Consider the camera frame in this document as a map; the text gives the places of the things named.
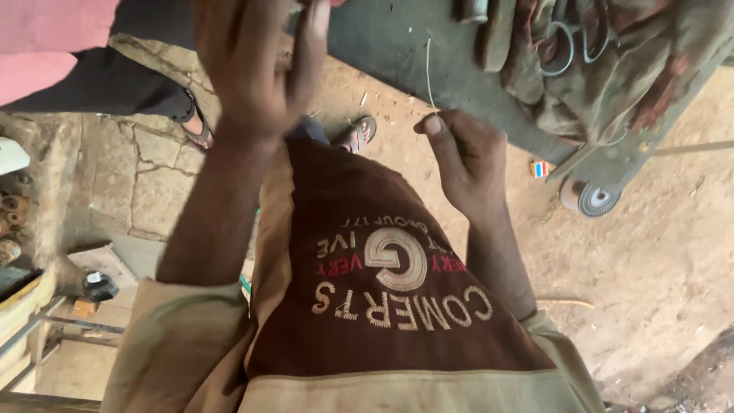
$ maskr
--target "pink shirt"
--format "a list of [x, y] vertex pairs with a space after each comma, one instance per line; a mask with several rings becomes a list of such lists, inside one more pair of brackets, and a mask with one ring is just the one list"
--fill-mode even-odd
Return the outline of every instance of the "pink shirt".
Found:
[[120, 0], [0, 0], [0, 106], [55, 85], [107, 44]]

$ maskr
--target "white container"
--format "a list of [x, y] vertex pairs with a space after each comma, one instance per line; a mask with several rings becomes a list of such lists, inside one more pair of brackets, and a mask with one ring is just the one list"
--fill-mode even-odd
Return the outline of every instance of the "white container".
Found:
[[23, 169], [31, 163], [31, 157], [14, 140], [0, 136], [0, 175]]

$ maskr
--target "brown shirt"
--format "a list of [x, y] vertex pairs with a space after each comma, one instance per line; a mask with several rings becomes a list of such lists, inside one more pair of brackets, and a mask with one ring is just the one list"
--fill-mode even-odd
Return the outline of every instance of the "brown shirt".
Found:
[[[199, 358], [172, 376], [172, 412], [603, 411], [573, 344], [544, 312], [518, 323], [398, 173], [289, 140], [261, 203], [251, 319], [235, 287], [144, 283], [104, 411], [161, 408], [164, 389], [140, 392], [147, 376], [166, 375], [146, 356], [156, 353]], [[151, 326], [160, 341], [146, 337]], [[171, 338], [180, 328], [186, 342]], [[147, 350], [133, 360], [135, 347]], [[123, 365], [141, 360], [137, 372]]]

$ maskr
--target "workbench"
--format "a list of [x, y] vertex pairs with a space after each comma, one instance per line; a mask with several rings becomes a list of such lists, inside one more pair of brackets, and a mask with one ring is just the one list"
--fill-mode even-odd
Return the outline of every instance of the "workbench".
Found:
[[[502, 88], [499, 74], [480, 68], [475, 52], [480, 26], [460, 24], [456, 3], [351, 0], [333, 9], [329, 54], [428, 102], [426, 44], [430, 37], [431, 89], [437, 108], [462, 109], [494, 123], [507, 132], [512, 145], [550, 164], [562, 164], [578, 146], [538, 129], [523, 106]], [[688, 95], [669, 108], [654, 132], [630, 133], [615, 146], [597, 149], [571, 175], [608, 193], [621, 193], [724, 58], [722, 54], [700, 71]]]

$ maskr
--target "hand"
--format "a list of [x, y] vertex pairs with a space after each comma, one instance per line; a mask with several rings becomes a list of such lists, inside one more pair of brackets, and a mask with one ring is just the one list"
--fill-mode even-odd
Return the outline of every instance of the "hand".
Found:
[[507, 134], [457, 110], [415, 125], [428, 135], [446, 199], [471, 222], [504, 208]]
[[280, 137], [306, 109], [321, 78], [330, 0], [301, 13], [292, 69], [276, 68], [292, 0], [194, 0], [199, 58], [222, 104], [222, 119], [257, 137]]

